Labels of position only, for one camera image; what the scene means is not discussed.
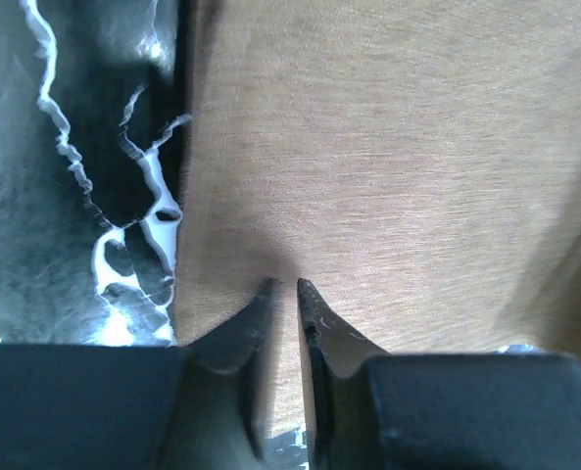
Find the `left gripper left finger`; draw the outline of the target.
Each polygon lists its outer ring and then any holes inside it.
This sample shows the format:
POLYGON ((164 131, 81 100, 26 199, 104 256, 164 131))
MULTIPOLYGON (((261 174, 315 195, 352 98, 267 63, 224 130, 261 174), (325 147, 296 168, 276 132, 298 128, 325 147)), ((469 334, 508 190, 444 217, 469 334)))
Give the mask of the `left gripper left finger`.
POLYGON ((0 346, 0 469, 258 469, 276 283, 185 347, 0 346))

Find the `brown cloth napkin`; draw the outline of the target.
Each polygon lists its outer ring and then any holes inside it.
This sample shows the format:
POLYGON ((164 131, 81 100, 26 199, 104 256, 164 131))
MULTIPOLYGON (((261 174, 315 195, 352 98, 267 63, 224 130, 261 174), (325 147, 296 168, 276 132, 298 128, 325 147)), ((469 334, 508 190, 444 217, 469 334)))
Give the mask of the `brown cloth napkin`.
POLYGON ((194 38, 177 334, 280 281, 272 434, 300 278, 388 351, 581 359, 581 1, 202 1, 194 38))

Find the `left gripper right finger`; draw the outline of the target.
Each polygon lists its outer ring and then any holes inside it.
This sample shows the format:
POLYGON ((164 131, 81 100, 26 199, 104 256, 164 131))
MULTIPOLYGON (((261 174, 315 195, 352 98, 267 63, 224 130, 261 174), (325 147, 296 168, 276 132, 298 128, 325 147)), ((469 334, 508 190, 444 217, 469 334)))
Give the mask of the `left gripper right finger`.
POLYGON ((581 362, 384 351, 297 283, 314 469, 581 469, 581 362))

